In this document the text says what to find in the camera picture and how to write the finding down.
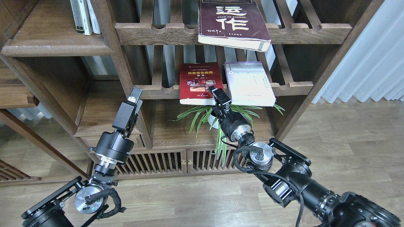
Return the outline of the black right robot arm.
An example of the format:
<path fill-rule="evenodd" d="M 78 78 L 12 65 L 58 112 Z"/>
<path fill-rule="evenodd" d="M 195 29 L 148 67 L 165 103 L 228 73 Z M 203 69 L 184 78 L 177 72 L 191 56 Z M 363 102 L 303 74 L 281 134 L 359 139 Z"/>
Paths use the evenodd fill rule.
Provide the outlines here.
<path fill-rule="evenodd" d="M 254 139 L 251 124 L 231 109 L 223 89 L 210 86 L 213 107 L 225 137 L 238 142 L 233 153 L 235 166 L 254 174 L 272 200 L 286 207 L 297 200 L 321 221 L 322 227 L 399 227 L 400 219 L 388 210 L 353 192 L 335 194 L 312 179 L 311 161 L 275 138 L 269 143 Z"/>

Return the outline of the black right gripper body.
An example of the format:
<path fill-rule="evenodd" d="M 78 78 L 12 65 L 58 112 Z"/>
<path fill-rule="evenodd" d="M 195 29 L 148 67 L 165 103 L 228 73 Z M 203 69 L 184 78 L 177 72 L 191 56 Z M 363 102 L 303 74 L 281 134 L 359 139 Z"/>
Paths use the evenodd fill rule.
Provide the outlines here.
<path fill-rule="evenodd" d="M 220 128 L 231 142 L 253 142 L 252 126 L 239 112 L 230 108 L 231 99 L 223 90 L 212 90 L 216 106 L 212 109 Z"/>

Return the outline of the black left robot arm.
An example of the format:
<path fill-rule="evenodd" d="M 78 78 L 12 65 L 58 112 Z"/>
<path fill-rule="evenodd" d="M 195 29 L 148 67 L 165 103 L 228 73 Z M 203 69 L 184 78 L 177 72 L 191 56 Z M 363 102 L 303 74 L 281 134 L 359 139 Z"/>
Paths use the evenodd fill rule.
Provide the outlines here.
<path fill-rule="evenodd" d="M 83 226 L 89 226 L 94 220 L 109 218 L 123 213 L 117 191 L 113 188 L 117 165 L 125 164 L 134 147 L 129 139 L 137 122 L 138 112 L 142 105 L 142 90 L 134 87 L 125 102 L 122 102 L 113 122 L 114 132 L 104 132 L 92 150 L 100 157 L 94 167 L 90 180 L 76 177 L 54 193 L 25 211 L 21 217 L 24 227 L 71 227 L 72 223 L 65 216 L 65 201 L 74 196 L 75 208 L 91 218 Z"/>

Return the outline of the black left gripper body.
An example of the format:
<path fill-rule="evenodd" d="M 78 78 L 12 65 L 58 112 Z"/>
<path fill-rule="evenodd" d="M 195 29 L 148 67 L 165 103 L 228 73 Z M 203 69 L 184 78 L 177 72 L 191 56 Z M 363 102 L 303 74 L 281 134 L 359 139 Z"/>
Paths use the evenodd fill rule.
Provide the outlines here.
<path fill-rule="evenodd" d="M 134 142 L 128 138 L 137 122 L 137 106 L 134 102 L 122 102 L 112 124 L 115 131 L 103 132 L 96 147 L 89 150 L 125 164 L 134 147 Z"/>

